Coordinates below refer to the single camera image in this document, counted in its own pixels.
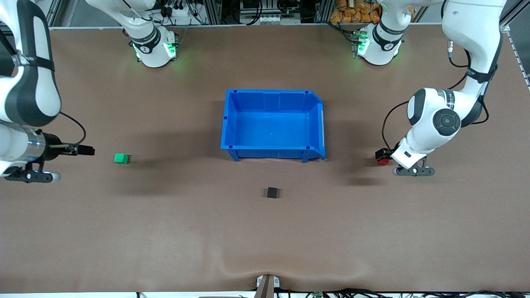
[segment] green cube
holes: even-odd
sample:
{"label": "green cube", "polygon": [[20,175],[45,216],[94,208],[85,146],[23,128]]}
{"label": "green cube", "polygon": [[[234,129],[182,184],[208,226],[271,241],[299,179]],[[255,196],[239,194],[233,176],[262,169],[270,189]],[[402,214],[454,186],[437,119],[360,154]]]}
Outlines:
{"label": "green cube", "polygon": [[125,153],[116,153],[116,156],[114,156],[114,162],[117,164],[128,164],[129,155]]}

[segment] white robot link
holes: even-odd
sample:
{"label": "white robot link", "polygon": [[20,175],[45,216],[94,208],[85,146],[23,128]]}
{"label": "white robot link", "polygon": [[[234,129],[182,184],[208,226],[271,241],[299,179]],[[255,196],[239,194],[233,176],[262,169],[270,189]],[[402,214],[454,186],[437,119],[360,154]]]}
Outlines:
{"label": "white robot link", "polygon": [[443,0],[377,0],[383,15],[377,24],[360,29],[366,32],[365,45],[357,55],[374,65],[385,65],[398,54],[401,38],[409,26],[412,13],[409,6],[429,6]]}
{"label": "white robot link", "polygon": [[[30,127],[50,123],[61,109],[42,10],[29,0],[0,0],[0,21],[13,33],[15,47],[3,33],[0,41],[16,67],[14,76],[0,76],[0,177],[26,183],[56,182],[59,173],[44,172],[44,161],[59,155],[94,155],[94,149],[63,143],[55,135]],[[34,163],[38,170],[33,170]]]}
{"label": "white robot link", "polygon": [[432,168],[420,165],[427,154],[479,118],[485,108],[488,84],[497,70],[502,45],[499,19],[505,4],[506,0],[444,1],[442,29],[470,58],[465,85],[460,91],[423,88],[411,97],[407,116],[412,128],[394,149],[376,152],[376,159],[394,159],[401,165],[394,169],[394,174],[434,174]]}
{"label": "white robot link", "polygon": [[115,19],[125,30],[136,50],[138,60],[148,67],[162,67],[176,59],[178,36],[165,27],[156,26],[146,10],[156,0],[86,0]]}

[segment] brown table surface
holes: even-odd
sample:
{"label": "brown table surface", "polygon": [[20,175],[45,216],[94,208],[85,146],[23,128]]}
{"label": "brown table surface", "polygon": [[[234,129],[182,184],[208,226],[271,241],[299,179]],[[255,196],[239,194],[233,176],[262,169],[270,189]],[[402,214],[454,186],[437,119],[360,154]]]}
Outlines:
{"label": "brown table surface", "polygon": [[[96,156],[47,163],[54,185],[0,183],[1,292],[248,290],[261,274],[300,291],[530,290],[530,93],[509,41],[491,119],[429,155],[435,176],[402,178],[374,166],[384,116],[464,72],[439,26],[405,37],[376,67],[327,27],[189,29],[178,60],[149,69],[120,30],[52,32],[63,111]],[[327,160],[231,161],[231,88],[314,90]],[[389,142],[409,128],[400,108]],[[64,117],[46,131],[80,136]]]}

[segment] red object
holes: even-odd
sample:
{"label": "red object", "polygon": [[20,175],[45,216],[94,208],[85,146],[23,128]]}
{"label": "red object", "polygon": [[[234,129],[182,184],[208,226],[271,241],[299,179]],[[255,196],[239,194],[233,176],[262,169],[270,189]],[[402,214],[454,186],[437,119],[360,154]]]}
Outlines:
{"label": "red object", "polygon": [[378,165],[387,165],[389,162],[390,162],[390,160],[378,160],[377,164]]}

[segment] blue bin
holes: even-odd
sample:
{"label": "blue bin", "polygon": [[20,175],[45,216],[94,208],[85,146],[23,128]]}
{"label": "blue bin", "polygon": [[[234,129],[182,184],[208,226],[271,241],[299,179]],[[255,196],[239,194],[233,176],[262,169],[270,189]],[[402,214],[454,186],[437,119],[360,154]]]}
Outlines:
{"label": "blue bin", "polygon": [[322,100],[305,90],[227,90],[221,149],[241,158],[325,158]]}

